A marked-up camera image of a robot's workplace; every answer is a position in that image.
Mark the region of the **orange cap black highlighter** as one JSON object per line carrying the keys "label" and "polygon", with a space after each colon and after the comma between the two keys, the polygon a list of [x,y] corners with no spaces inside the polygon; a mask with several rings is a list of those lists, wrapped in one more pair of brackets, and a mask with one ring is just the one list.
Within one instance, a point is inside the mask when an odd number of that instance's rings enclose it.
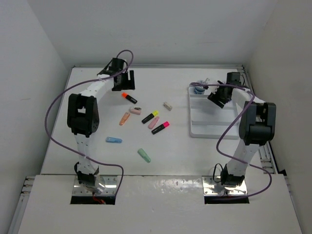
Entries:
{"label": "orange cap black highlighter", "polygon": [[122,93],[121,96],[123,98],[125,98],[126,100],[130,101],[131,103],[133,104],[136,104],[137,103],[137,100],[135,98],[133,98],[132,96],[130,96],[128,93]]}

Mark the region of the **orange pastel highlighter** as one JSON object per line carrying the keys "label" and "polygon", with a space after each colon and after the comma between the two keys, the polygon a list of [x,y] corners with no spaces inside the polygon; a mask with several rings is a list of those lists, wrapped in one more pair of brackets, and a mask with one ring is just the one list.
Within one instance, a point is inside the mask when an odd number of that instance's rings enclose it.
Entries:
{"label": "orange pastel highlighter", "polygon": [[119,125],[120,126],[123,126],[125,124],[125,122],[128,120],[130,116],[130,113],[129,112],[126,112],[123,117],[121,118],[120,122],[119,122]]}

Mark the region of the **yellow cap black highlighter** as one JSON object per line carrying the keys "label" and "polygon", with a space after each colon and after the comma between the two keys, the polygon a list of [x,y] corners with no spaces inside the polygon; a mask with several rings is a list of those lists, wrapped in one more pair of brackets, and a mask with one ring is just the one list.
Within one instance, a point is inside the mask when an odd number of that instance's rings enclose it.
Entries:
{"label": "yellow cap black highlighter", "polygon": [[154,110],[153,112],[151,112],[148,116],[146,116],[141,122],[143,124],[147,123],[148,121],[150,121],[151,119],[153,119],[154,117],[157,117],[159,114],[159,111]]}

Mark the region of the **pink pastel highlighter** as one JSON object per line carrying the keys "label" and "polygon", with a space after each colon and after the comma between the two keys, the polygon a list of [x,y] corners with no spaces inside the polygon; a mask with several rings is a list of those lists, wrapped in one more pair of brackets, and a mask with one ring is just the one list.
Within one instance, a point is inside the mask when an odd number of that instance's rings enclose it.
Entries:
{"label": "pink pastel highlighter", "polygon": [[159,121],[159,116],[154,117],[151,123],[148,125],[148,128],[153,129],[158,121]]}

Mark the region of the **pink cap black highlighter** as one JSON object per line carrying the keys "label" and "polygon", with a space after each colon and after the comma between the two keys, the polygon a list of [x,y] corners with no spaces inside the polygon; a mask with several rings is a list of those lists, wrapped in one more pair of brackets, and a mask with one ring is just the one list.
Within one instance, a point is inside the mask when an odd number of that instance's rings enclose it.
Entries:
{"label": "pink cap black highlighter", "polygon": [[165,128],[167,128],[167,127],[169,127],[169,126],[170,126],[170,123],[169,123],[168,121],[166,121],[166,122],[164,122],[163,124],[157,126],[155,129],[153,129],[153,130],[151,131],[151,133],[152,133],[153,135],[155,135],[156,133],[158,133],[158,132],[164,130]]}

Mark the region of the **blue pastel highlighter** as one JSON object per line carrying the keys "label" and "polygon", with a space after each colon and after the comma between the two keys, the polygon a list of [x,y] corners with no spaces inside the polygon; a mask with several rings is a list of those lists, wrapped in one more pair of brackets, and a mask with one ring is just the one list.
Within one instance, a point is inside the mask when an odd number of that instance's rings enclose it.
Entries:
{"label": "blue pastel highlighter", "polygon": [[122,143],[122,139],[116,137],[106,137],[105,141],[107,143]]}

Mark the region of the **green pastel highlighter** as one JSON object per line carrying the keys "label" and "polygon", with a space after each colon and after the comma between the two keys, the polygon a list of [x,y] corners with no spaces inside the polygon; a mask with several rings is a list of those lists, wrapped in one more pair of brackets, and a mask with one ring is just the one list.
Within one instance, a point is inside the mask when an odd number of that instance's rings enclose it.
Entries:
{"label": "green pastel highlighter", "polygon": [[151,162],[151,158],[147,155],[147,153],[142,149],[138,149],[137,153],[147,162]]}

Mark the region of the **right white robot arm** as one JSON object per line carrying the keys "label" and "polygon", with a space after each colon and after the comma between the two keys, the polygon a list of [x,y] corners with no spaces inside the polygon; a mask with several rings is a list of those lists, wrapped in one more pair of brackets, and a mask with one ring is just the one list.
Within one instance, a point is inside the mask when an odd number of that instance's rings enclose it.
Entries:
{"label": "right white robot arm", "polygon": [[226,82],[218,82],[208,100],[223,108],[233,101],[242,111],[225,130],[217,142],[217,151],[223,137],[237,121],[239,144],[231,159],[222,169],[220,184],[226,187],[240,186],[245,179],[246,169],[258,149],[271,141],[275,134],[276,105],[257,98],[249,88],[240,82],[240,73],[230,72]]}

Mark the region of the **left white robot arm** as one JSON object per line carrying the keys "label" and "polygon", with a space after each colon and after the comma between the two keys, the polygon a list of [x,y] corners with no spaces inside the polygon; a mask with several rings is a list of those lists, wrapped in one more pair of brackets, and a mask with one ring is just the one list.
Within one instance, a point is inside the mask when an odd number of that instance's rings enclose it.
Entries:
{"label": "left white robot arm", "polygon": [[89,159],[91,143],[100,123],[98,102],[108,91],[135,89],[134,72],[128,72],[127,65],[121,58],[111,59],[94,82],[68,98],[67,125],[75,136],[78,152],[82,154],[74,169],[79,183],[88,189],[100,188],[99,166]]}

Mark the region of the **white compartment tray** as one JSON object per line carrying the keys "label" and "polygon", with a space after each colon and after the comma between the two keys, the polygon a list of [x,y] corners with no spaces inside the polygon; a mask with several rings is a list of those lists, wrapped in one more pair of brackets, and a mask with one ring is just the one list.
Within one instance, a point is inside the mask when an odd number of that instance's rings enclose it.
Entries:
{"label": "white compartment tray", "polygon": [[227,103],[220,108],[210,100],[210,91],[195,94],[195,88],[189,86],[189,124],[190,136],[193,138],[219,139],[238,115],[237,105]]}

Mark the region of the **beige eraser block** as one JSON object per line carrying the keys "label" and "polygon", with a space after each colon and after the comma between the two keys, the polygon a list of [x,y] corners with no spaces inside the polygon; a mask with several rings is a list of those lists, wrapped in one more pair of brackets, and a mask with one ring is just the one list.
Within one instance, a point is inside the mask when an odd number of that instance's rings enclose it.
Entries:
{"label": "beige eraser block", "polygon": [[167,102],[163,102],[163,106],[167,109],[167,110],[169,110],[169,111],[171,111],[172,110],[172,105],[170,105],[169,103],[167,103]]}

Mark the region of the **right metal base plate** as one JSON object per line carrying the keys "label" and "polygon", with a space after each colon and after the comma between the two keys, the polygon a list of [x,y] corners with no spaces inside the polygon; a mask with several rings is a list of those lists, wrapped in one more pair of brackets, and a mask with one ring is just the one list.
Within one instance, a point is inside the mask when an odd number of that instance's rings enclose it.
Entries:
{"label": "right metal base plate", "polygon": [[202,177],[202,187],[204,196],[243,196],[247,195],[247,186],[245,180],[239,186],[224,186],[220,182],[215,182],[212,176]]}

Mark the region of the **metal base plate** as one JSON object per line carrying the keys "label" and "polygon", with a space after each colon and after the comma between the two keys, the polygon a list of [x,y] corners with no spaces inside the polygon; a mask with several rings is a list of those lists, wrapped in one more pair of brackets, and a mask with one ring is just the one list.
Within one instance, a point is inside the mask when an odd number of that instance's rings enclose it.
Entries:
{"label": "metal base plate", "polygon": [[115,176],[99,175],[96,178],[95,186],[84,185],[78,181],[76,176],[72,196],[114,196],[117,191],[117,178]]}
{"label": "metal base plate", "polygon": [[245,180],[239,186],[224,186],[220,182],[215,182],[212,176],[202,177],[202,187],[204,196],[243,196],[247,195],[247,186]]}

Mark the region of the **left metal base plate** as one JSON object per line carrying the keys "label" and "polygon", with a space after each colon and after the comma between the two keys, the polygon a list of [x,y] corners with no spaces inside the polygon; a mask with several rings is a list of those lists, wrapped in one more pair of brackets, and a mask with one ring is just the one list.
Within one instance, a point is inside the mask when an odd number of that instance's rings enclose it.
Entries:
{"label": "left metal base plate", "polygon": [[117,178],[115,176],[99,175],[96,178],[95,186],[84,185],[78,181],[76,176],[72,196],[114,196],[117,191]]}

